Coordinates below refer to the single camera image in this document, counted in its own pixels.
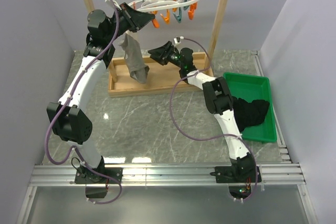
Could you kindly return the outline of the yellow clip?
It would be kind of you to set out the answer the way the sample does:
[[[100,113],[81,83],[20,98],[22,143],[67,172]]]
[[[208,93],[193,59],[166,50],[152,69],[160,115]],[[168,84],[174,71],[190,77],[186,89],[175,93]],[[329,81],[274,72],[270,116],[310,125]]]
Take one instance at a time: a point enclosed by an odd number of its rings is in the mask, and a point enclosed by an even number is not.
[[[152,14],[153,14],[154,16],[156,16],[156,15],[157,15],[157,11],[153,11]],[[152,20],[152,24],[153,24],[153,26],[154,26],[155,28],[160,28],[160,23],[158,22],[158,20],[157,20],[156,18],[154,18],[154,19]]]
[[[190,5],[190,8],[188,10],[188,18],[189,18],[189,20],[193,20],[194,19],[194,13],[195,13],[195,7],[194,7],[194,5]]]

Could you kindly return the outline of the taupe underwear beige waistband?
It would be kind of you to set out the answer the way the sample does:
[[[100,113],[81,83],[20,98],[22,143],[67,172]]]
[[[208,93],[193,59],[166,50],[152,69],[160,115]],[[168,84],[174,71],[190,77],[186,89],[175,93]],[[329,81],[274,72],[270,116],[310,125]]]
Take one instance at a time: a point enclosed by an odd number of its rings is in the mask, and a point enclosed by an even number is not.
[[[145,84],[150,68],[145,64],[142,57],[137,35],[133,35],[132,32],[126,31],[124,39],[119,43],[119,46],[124,51],[124,60],[130,77],[140,84]]]

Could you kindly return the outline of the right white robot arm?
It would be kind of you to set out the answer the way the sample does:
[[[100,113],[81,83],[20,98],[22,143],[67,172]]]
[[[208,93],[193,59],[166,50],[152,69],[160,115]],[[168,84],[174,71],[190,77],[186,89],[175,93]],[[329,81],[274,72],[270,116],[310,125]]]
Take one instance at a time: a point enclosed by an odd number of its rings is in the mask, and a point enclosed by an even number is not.
[[[179,67],[181,79],[174,85],[184,81],[203,91],[206,108],[218,122],[222,135],[228,146],[231,166],[217,172],[227,183],[258,182],[258,168],[255,158],[242,139],[234,117],[233,97],[227,82],[223,77],[215,78],[199,70],[194,65],[193,50],[182,48],[178,50],[171,41],[161,47],[148,51],[150,58],[160,65],[168,63]]]

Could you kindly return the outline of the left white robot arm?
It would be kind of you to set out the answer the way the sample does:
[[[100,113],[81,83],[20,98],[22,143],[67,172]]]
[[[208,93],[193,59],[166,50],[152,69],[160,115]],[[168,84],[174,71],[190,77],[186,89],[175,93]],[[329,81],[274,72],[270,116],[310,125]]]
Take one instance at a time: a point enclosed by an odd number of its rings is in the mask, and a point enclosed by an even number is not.
[[[125,32],[137,32],[151,22],[155,16],[140,12],[126,3],[114,7],[114,14],[108,17],[104,11],[95,9],[87,16],[88,34],[81,67],[68,90],[56,103],[49,103],[47,115],[50,125],[47,129],[44,149],[49,161],[61,165],[65,160],[54,160],[48,144],[51,134],[75,150],[80,166],[78,173],[92,183],[108,179],[103,157],[89,140],[92,122],[85,110],[98,80],[108,68],[115,52],[113,42]]]

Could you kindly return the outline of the white plastic clip hanger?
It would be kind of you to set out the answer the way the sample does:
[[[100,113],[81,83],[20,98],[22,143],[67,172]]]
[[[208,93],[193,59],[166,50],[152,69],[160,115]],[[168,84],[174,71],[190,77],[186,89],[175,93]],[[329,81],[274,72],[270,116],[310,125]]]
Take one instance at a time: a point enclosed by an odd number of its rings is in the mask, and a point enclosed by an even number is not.
[[[166,9],[179,9],[184,5],[193,5],[195,2],[200,0],[135,0],[130,2],[128,5],[132,7],[132,3],[136,3],[136,10],[144,13],[151,13],[153,11],[161,11]]]

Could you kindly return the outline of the teal clip front left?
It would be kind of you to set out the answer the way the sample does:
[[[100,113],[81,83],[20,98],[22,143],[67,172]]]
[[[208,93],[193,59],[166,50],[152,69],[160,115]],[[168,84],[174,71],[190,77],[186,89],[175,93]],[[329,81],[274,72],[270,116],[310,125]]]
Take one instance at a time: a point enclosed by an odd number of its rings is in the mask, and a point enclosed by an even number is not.
[[[182,9],[179,8],[177,11],[173,13],[173,15],[176,21],[180,24],[182,22]]]

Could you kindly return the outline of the teal clip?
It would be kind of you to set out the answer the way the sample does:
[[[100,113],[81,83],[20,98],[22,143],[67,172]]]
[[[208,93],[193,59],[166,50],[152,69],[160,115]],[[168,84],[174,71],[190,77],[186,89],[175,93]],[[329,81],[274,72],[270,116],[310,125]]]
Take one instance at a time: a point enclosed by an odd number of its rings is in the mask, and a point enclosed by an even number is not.
[[[182,9],[179,8],[177,11],[173,13],[173,15],[176,21],[180,24],[182,22]]]
[[[189,5],[184,5],[183,6],[183,10],[188,10],[188,8],[189,8]]]

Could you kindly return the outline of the teal clip front right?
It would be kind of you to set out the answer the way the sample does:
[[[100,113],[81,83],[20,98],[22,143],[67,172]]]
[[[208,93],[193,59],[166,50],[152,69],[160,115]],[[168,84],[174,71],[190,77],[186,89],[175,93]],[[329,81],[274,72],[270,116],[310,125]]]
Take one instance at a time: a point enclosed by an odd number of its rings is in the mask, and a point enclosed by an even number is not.
[[[189,8],[189,5],[184,5],[183,6],[183,10],[188,10],[188,8]]]

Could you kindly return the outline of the green plastic bin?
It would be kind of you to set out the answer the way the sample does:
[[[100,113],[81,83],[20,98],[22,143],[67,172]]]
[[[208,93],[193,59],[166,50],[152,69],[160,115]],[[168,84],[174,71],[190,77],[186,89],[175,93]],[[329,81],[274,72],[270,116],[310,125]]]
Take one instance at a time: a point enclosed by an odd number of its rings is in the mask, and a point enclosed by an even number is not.
[[[242,133],[247,141],[273,143],[277,141],[275,115],[271,97],[269,79],[240,73],[226,72],[223,74],[233,97],[242,98],[247,102],[266,100],[270,107],[265,120],[258,126],[247,127]]]

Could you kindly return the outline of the black garment in bin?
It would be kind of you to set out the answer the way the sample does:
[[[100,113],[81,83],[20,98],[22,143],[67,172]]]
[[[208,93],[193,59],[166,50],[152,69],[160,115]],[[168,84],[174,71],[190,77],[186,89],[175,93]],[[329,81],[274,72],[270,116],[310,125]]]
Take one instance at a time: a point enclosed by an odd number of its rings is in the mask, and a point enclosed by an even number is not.
[[[243,132],[245,128],[262,124],[268,113],[270,102],[266,100],[253,100],[247,102],[242,98],[233,97],[234,117],[238,129]]]

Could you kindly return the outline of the wooden hanging rack frame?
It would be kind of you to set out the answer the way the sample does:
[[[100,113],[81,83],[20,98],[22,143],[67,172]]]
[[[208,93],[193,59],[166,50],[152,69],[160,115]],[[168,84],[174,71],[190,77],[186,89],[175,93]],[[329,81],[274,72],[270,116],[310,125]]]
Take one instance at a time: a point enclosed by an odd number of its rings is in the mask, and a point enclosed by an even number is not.
[[[83,0],[88,11],[94,9],[92,0]],[[210,61],[213,58],[213,53],[217,44],[217,39],[222,26],[222,21],[225,14],[225,9],[228,0],[219,0],[216,16],[213,24],[212,35],[208,50],[195,52],[195,63],[197,67],[204,67],[206,74],[212,76],[213,71]],[[160,67],[150,57],[144,57],[144,62],[150,67],[149,77],[145,84],[140,84],[132,80],[127,74],[126,62],[122,58],[113,59],[109,69],[109,84],[108,93],[113,98],[127,97],[133,95],[152,95],[169,93],[169,91],[176,87],[177,92],[195,91],[196,87],[190,86],[186,83],[177,84],[178,73],[177,67],[168,64],[166,67]]]

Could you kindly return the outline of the aluminium mounting rail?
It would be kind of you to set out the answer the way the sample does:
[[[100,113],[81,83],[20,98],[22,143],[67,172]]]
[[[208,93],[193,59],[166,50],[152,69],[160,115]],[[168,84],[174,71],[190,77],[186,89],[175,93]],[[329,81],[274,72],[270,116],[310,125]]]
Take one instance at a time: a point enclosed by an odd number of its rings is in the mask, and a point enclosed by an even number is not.
[[[106,205],[85,200],[70,166],[33,170],[18,223],[317,223],[298,164],[262,164],[262,181],[246,202],[230,197],[214,164],[124,164],[122,185]]]

